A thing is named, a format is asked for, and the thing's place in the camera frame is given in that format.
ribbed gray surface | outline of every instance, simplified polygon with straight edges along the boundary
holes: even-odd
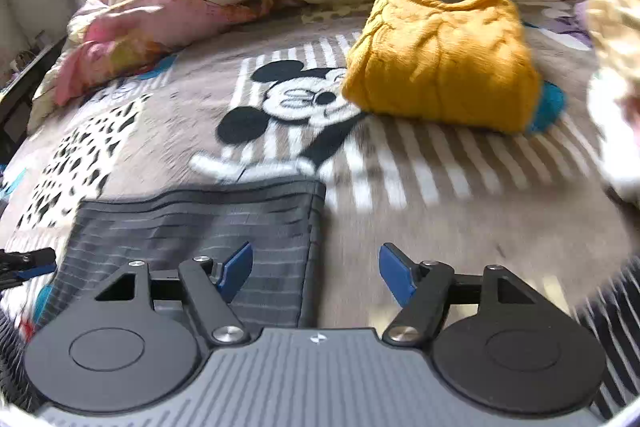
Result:
[[[326,339],[314,343],[318,333]],[[149,409],[87,418],[45,407],[40,417],[56,427],[599,424],[587,410],[526,421],[491,415],[445,388],[420,353],[386,347],[372,330],[265,329],[249,346],[216,351],[188,388]]]
[[[182,185],[154,196],[81,201],[38,327],[120,266],[141,259],[151,270],[185,259],[225,259],[252,244],[251,274],[231,309],[247,327],[316,323],[324,184],[286,176],[230,185]]]

striped gray cloth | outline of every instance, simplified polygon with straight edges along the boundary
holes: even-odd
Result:
[[[593,407],[610,419],[640,394],[640,259],[629,261],[576,315],[607,354]]]
[[[38,327],[129,261],[175,269],[197,255],[225,259],[246,241],[254,266],[231,304],[238,318],[250,328],[309,326],[324,191],[319,181],[290,176],[84,200]]]
[[[13,321],[0,310],[0,392],[7,403],[33,412],[40,406],[24,370],[25,342]]]

gray platform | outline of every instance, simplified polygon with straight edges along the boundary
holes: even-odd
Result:
[[[108,393],[108,389],[96,389]],[[422,353],[373,330],[265,329],[216,350],[185,389],[133,413],[83,417],[44,407],[56,427],[594,427],[587,410],[539,420],[492,415],[455,396]]]

black circular disc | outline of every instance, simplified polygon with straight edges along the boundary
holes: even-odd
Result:
[[[24,365],[35,388],[63,409],[115,413],[167,395],[197,361],[185,327],[151,309],[115,306],[95,317],[60,315],[33,337]]]
[[[442,331],[431,356],[454,390],[517,415],[587,405],[605,368],[602,348],[589,333],[534,305],[462,319]]]

logo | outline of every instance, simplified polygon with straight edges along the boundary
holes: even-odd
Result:
[[[324,336],[322,333],[316,333],[315,335],[309,337],[311,342],[313,342],[314,344],[320,344],[323,343],[326,340],[326,336]]]

